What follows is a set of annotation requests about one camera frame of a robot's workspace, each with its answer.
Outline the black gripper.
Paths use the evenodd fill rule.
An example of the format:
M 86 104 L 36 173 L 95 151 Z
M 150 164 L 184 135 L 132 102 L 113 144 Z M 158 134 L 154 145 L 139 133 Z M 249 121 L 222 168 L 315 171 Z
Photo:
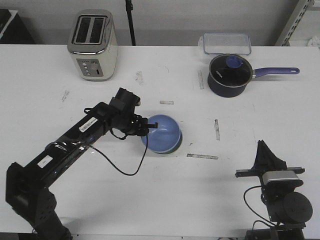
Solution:
M 263 200 L 278 200 L 286 194 L 294 192 L 296 188 L 304 184 L 301 179 L 296 181 L 271 182 L 267 185 L 263 184 L 262 175 L 269 171 L 294 171 L 297 176 L 305 172 L 305 169 L 302 167 L 287 168 L 287 163 L 278 158 L 263 140 L 257 142 L 256 156 L 252 168 L 238 169 L 235 172 L 235 176 L 237 178 L 258 177 Z
M 147 136 L 149 133 L 149 128 L 158 128 L 158 123 L 148 123 L 147 117 L 142 117 L 138 114 L 133 114 L 129 118 L 123 120 L 121 125 L 117 126 L 120 130 L 127 136 Z

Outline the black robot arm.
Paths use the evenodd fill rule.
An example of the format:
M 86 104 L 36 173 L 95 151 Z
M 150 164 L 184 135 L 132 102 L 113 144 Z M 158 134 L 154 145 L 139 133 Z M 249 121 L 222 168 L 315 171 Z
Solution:
M 49 143 L 26 166 L 12 163 L 6 172 L 5 200 L 35 230 L 40 240 L 71 240 L 55 212 L 56 198 L 49 187 L 100 137 L 113 129 L 125 136 L 144 137 L 157 123 L 135 114 L 141 99 L 119 88 L 110 103 L 85 108 L 85 117 Z
M 257 221 L 266 229 L 247 230 L 247 240 L 303 240 L 303 228 L 313 215 L 313 207 L 306 196 L 295 189 L 303 185 L 298 175 L 305 172 L 302 167 L 288 167 L 278 158 L 263 140 L 257 142 L 254 164 L 250 169 L 238 169 L 236 178 L 257 177 L 259 184 L 243 192 L 245 204 L 247 193 L 260 189 L 261 202 L 266 207 L 267 216 L 258 214 L 251 206 L 248 209 L 257 216 Z

